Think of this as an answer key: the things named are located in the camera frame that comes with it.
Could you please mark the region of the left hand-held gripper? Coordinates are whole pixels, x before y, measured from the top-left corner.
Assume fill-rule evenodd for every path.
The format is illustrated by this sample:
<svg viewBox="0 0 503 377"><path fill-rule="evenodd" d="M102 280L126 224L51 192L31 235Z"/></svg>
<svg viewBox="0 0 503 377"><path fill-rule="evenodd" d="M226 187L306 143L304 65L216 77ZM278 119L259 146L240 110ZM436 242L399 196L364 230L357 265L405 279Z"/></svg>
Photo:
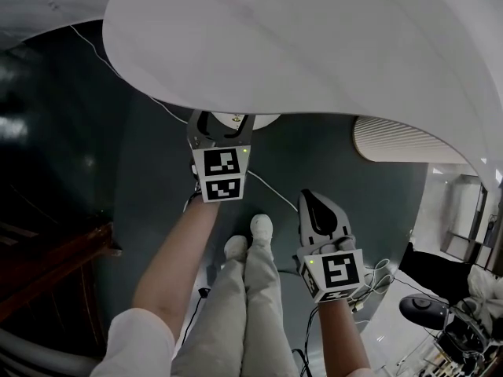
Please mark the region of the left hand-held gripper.
<svg viewBox="0 0 503 377"><path fill-rule="evenodd" d="M251 154L255 115L245 115L237 130L224 134L221 147L207 129L209 112L194 110L187 123L187 138L205 203L239 200Z"/></svg>

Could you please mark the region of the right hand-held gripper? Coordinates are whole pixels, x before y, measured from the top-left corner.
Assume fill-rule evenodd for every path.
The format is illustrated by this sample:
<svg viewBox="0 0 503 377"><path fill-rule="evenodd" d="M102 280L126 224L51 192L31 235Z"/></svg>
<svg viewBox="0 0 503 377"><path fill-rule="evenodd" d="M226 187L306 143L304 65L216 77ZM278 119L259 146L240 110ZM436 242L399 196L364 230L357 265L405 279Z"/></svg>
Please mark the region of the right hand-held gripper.
<svg viewBox="0 0 503 377"><path fill-rule="evenodd" d="M316 303L350 299L365 283L362 250L348 216L326 196L303 189L298 201L298 272Z"/></svg>

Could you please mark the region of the large white wooden drawer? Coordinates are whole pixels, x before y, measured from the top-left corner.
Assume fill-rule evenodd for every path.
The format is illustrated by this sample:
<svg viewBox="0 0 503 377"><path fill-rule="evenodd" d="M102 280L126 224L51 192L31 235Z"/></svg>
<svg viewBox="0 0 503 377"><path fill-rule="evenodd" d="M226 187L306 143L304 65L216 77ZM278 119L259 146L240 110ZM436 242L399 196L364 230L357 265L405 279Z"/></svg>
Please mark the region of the large white wooden drawer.
<svg viewBox="0 0 503 377"><path fill-rule="evenodd" d="M251 119L251 115L227 114L212 112L212 115L224 126L232 130L238 130L245 118ZM279 115L256 115L254 118L253 130L262 129L279 119Z"/></svg>

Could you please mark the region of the white curved desk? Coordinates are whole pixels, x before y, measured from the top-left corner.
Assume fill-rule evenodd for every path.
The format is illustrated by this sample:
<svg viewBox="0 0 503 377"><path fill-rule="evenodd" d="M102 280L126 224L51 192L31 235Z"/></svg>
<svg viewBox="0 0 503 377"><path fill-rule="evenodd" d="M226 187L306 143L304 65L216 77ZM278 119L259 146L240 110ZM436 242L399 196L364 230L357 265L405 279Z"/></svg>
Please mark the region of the white curved desk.
<svg viewBox="0 0 503 377"><path fill-rule="evenodd" d="M109 0L102 34L158 100L402 123L503 187L503 0Z"/></svg>

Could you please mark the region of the person's right forearm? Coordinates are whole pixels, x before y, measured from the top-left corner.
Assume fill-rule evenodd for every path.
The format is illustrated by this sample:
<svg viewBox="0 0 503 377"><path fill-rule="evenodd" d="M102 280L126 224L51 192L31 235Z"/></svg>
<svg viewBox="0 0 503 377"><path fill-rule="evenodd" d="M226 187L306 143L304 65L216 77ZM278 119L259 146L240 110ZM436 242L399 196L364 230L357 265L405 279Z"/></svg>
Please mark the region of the person's right forearm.
<svg viewBox="0 0 503 377"><path fill-rule="evenodd" d="M370 369L369 359L349 305L344 300L318 305L327 377L347 377Z"/></svg>

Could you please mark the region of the person's left forearm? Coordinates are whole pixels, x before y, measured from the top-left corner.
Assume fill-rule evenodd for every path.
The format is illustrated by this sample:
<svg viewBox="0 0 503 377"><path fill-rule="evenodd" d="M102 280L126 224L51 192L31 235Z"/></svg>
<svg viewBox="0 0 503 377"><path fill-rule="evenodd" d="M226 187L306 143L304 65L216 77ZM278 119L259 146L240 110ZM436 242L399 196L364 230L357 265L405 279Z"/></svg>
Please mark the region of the person's left forearm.
<svg viewBox="0 0 503 377"><path fill-rule="evenodd" d="M132 306L157 315L178 338L219 203L194 198L142 275Z"/></svg>

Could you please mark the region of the white sneaker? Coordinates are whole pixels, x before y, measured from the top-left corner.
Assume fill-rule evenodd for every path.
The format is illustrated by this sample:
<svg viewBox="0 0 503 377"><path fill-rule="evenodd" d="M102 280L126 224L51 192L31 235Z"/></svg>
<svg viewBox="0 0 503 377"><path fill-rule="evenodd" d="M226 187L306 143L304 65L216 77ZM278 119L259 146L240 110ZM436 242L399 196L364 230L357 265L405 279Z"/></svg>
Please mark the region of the white sneaker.
<svg viewBox="0 0 503 377"><path fill-rule="evenodd" d="M266 214L255 215L250 223L252 244L271 251L274 227L270 217Z"/></svg>
<svg viewBox="0 0 503 377"><path fill-rule="evenodd" d="M226 261L236 260L244 262L247 257L248 240L245 236L235 235L230 237L224 246Z"/></svg>

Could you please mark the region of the dark green floor mat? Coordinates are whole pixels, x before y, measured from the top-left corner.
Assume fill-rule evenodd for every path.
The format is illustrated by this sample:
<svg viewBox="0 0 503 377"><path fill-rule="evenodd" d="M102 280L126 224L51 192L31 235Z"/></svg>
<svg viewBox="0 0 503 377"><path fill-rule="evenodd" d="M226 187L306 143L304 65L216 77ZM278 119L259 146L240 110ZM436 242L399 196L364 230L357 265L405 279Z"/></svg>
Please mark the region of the dark green floor mat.
<svg viewBox="0 0 503 377"><path fill-rule="evenodd" d="M110 321L182 212L195 181L185 121L190 112L157 104L105 65L101 23L65 27L0 50L0 204L14 197L51 226L101 213L114 221L123 253L97 263L98 296ZM284 115L254 132L251 174L241 201L224 203L199 276L210 285L226 240L253 215L274 224L285 330L325 377L318 318L292 274L299 246L294 205L302 189L346 212L365 263L396 269L413 230L428 168L372 163L355 150L348 115Z"/></svg>

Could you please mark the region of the light grey trousers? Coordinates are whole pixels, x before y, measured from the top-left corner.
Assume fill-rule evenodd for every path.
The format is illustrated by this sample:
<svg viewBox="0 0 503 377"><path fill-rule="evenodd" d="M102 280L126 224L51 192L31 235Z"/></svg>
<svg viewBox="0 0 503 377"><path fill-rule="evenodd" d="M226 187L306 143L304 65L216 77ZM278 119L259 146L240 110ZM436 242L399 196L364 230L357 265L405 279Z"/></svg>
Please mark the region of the light grey trousers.
<svg viewBox="0 0 503 377"><path fill-rule="evenodd" d="M270 243L226 262L173 360L173 377L299 377L284 331Z"/></svg>

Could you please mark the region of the black office chair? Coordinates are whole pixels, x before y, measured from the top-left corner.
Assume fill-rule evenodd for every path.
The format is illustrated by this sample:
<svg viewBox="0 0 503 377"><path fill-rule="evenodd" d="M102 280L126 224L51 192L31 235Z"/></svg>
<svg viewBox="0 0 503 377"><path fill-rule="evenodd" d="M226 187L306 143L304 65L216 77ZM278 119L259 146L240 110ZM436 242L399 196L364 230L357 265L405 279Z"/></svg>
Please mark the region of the black office chair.
<svg viewBox="0 0 503 377"><path fill-rule="evenodd" d="M409 243L399 269L425 289L479 320L491 336L503 341L503 277L477 265L454 262L418 251Z"/></svg>

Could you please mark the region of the black rounded device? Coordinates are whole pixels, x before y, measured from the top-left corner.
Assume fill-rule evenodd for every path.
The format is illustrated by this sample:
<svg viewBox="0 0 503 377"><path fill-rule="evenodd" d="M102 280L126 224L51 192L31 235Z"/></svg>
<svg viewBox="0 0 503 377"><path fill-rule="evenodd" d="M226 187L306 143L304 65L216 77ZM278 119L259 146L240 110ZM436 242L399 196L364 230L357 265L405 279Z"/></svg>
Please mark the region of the black rounded device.
<svg viewBox="0 0 503 377"><path fill-rule="evenodd" d="M408 295L400 300L398 307L408 321L421 327L441 331L447 325L449 306L441 298Z"/></svg>

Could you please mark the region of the dark brown wooden cabinet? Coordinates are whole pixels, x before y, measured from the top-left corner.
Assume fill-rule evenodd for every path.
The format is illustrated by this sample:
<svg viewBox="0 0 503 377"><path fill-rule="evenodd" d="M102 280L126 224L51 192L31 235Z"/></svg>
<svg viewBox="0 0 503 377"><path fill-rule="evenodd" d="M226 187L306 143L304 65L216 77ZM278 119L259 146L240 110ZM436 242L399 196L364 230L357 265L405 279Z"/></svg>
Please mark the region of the dark brown wooden cabinet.
<svg viewBox="0 0 503 377"><path fill-rule="evenodd" d="M91 218L34 233L0 222L0 329L49 349L98 359L106 334L94 259L120 252L112 222Z"/></svg>

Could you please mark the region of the white printed shirt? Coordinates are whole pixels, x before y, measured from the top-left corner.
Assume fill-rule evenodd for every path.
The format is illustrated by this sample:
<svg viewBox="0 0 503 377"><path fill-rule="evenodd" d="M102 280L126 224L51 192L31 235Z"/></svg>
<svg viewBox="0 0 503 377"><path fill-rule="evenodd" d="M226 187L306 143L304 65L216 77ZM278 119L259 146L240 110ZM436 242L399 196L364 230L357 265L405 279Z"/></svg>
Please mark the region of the white printed shirt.
<svg viewBox="0 0 503 377"><path fill-rule="evenodd" d="M238 293L209 298L187 341L142 307L118 314L103 361L90 377L299 377L292 352L246 347L247 301Z"/></svg>

